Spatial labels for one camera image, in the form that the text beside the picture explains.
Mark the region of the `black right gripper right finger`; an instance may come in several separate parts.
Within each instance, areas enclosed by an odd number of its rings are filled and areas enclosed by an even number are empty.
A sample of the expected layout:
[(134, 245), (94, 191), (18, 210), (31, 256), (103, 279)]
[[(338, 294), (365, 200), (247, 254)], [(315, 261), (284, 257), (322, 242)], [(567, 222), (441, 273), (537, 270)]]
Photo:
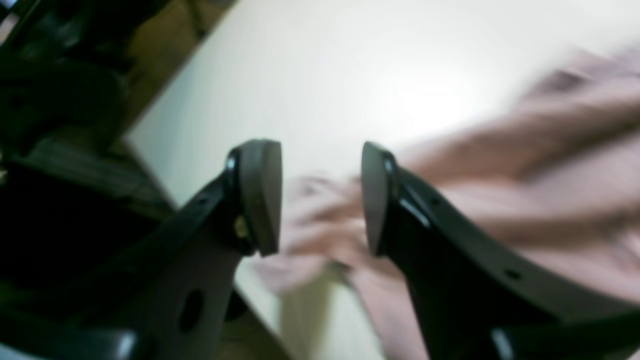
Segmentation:
[(432, 360), (626, 360), (639, 307), (499, 244), (393, 153), (363, 144), (366, 239), (406, 279)]

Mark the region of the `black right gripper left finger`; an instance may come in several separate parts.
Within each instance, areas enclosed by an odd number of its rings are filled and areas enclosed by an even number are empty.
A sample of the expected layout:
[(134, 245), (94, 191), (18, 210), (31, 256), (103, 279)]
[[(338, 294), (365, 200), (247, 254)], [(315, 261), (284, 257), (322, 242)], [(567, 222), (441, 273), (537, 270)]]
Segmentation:
[(156, 230), (1, 306), (3, 360), (210, 360), (245, 256), (279, 248), (282, 146), (252, 139)]

